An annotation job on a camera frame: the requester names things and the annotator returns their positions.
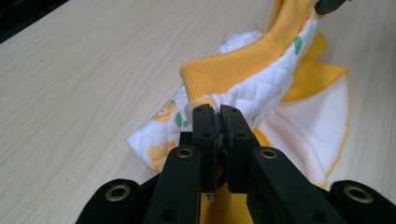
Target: table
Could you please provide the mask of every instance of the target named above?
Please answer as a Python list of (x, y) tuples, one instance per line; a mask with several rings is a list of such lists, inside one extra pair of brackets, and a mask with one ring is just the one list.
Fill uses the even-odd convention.
[[(70, 0), (0, 45), (0, 222), (74, 223), (115, 178), (155, 174), (125, 139), (181, 85), (178, 69), (271, 0)], [(349, 69), (350, 131), (330, 182), (396, 203), (396, 2), (352, 1), (320, 22), (320, 58)]]

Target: flower pattern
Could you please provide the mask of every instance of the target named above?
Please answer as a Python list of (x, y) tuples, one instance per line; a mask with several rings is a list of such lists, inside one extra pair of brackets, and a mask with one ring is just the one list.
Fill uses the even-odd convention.
[(148, 149), (148, 156), (151, 159), (151, 163), (148, 165), (149, 168), (156, 172), (161, 172), (165, 165), (166, 157), (169, 152), (176, 146), (174, 141), (168, 141), (163, 147), (151, 146)]
[(175, 101), (170, 101), (168, 104), (164, 104), (161, 110), (155, 114), (152, 118), (157, 120), (159, 123), (166, 123), (173, 112), (177, 111), (177, 105)]

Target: hole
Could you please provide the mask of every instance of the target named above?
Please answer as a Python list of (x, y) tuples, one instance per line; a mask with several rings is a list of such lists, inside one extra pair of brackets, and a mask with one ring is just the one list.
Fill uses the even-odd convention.
[(179, 149), (176, 153), (180, 158), (188, 158), (194, 154), (194, 152), (190, 149)]
[(275, 159), (277, 157), (277, 153), (271, 149), (263, 149), (261, 154), (267, 159)]
[(106, 192), (106, 198), (111, 202), (119, 202), (125, 199), (129, 193), (128, 185), (114, 185)]
[(308, 213), (309, 218), (311, 218), (313, 221), (317, 223), (325, 223), (327, 221), (326, 215), (323, 213), (319, 212), (318, 210), (314, 210), (312, 212)]
[(344, 193), (346, 196), (359, 203), (372, 203), (374, 200), (373, 196), (365, 189), (353, 185), (346, 185), (344, 187)]
[(177, 219), (177, 209), (176, 208), (166, 208), (163, 210), (163, 220), (165, 221), (175, 221)]

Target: cloth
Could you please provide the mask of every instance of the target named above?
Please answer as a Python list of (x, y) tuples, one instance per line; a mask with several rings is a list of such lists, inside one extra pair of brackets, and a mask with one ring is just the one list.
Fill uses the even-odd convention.
[[(261, 145), (282, 150), (309, 181), (324, 187), (347, 136), (349, 102), (347, 70), (315, 60), (327, 49), (317, 32), (316, 2), (276, 0), (268, 32), (231, 35), (215, 56), (184, 64), (184, 85), (127, 140), (139, 158), (160, 172), (180, 132), (191, 131), (194, 107), (210, 104), (219, 111), (231, 105)], [(220, 189), (214, 203), (203, 198), (201, 220), (249, 223), (245, 200)], [(217, 214), (221, 222), (214, 211), (225, 213)]]

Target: wood grain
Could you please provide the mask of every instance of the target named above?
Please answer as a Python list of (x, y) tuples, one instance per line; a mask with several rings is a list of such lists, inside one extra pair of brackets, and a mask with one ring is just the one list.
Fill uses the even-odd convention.
[[(181, 85), (178, 69), (273, 2), (71, 0), (0, 45), (0, 222), (74, 223), (115, 178), (154, 175), (125, 139)], [(396, 4), (347, 2), (320, 22), (321, 58), (349, 69), (351, 122), (330, 180), (396, 203)]]

